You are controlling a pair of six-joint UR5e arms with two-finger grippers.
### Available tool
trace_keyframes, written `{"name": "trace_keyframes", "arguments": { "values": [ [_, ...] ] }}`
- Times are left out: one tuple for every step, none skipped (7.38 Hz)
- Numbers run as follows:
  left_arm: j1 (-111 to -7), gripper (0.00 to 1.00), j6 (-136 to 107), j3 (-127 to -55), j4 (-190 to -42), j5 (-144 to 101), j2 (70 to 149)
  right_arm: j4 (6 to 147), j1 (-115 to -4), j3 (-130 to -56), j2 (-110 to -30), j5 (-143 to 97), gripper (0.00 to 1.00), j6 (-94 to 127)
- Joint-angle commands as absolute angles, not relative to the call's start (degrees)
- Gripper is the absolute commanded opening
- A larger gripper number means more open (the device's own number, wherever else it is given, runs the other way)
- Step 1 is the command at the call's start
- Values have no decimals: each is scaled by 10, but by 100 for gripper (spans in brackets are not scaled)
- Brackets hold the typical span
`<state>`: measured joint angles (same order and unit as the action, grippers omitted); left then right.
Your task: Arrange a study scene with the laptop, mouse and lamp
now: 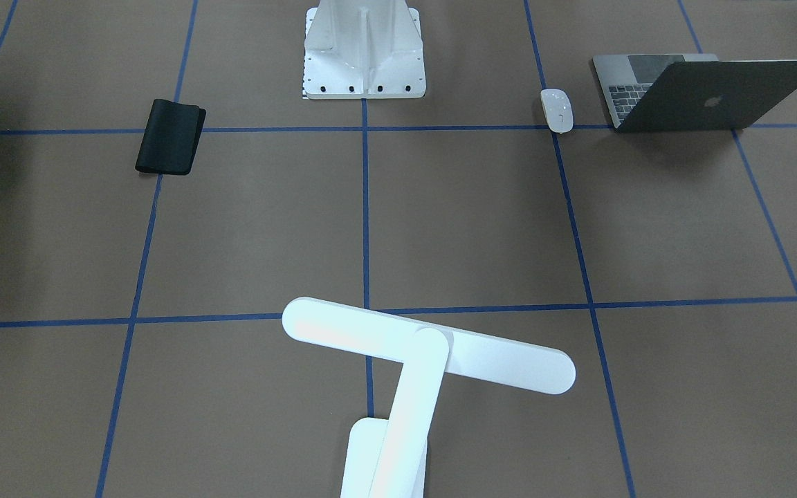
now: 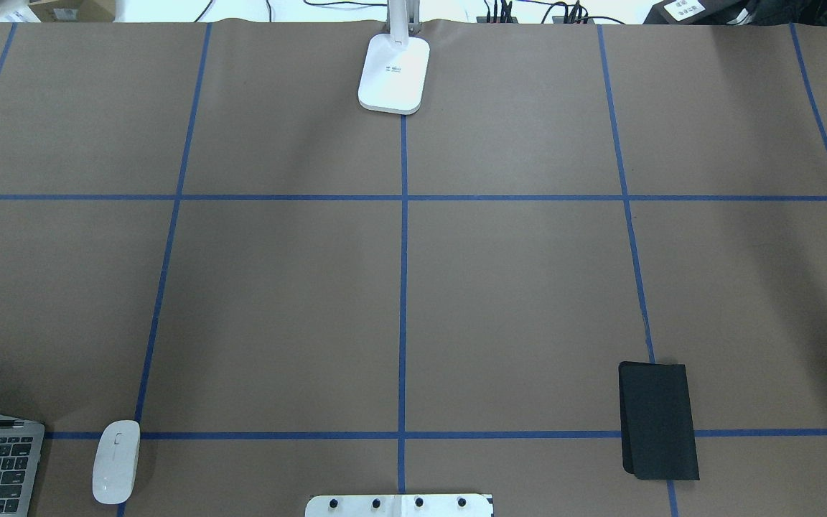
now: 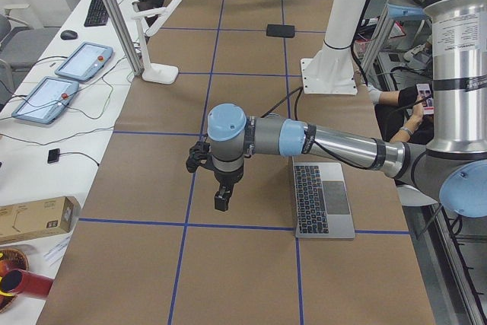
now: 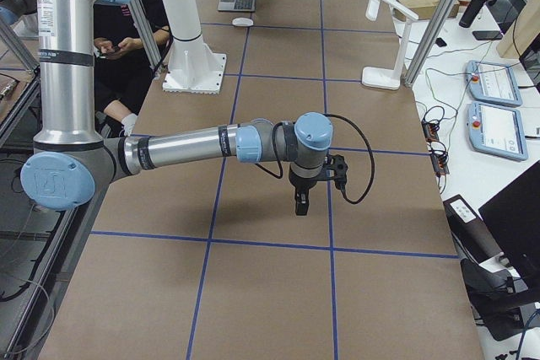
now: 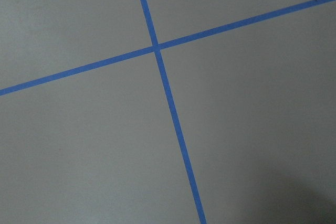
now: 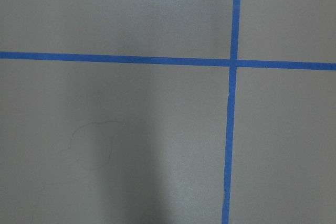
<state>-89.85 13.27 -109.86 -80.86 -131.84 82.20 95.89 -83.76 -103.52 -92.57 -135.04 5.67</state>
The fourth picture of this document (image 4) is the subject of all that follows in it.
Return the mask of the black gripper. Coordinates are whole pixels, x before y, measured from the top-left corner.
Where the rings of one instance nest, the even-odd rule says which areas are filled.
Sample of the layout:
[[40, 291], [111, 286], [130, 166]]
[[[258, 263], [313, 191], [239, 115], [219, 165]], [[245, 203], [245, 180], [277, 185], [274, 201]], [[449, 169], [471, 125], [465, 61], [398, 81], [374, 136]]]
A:
[[295, 214], [306, 216], [309, 211], [309, 190], [316, 186], [317, 177], [304, 178], [297, 175], [292, 169], [288, 174], [289, 182], [294, 187]]

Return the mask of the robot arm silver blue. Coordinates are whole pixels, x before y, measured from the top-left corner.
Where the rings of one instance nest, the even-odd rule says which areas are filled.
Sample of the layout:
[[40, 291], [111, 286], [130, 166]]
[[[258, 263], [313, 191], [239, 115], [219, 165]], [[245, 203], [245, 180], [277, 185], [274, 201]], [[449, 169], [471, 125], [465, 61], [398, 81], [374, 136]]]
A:
[[23, 16], [37, 13], [37, 0], [1, 0], [1, 19], [13, 25]]
[[20, 173], [29, 198], [53, 210], [70, 210], [143, 170], [234, 156], [242, 163], [289, 163], [295, 211], [306, 214], [309, 191], [326, 178], [331, 162], [333, 127], [323, 114], [157, 137], [105, 139], [95, 130], [96, 1], [37, 0], [42, 128]]

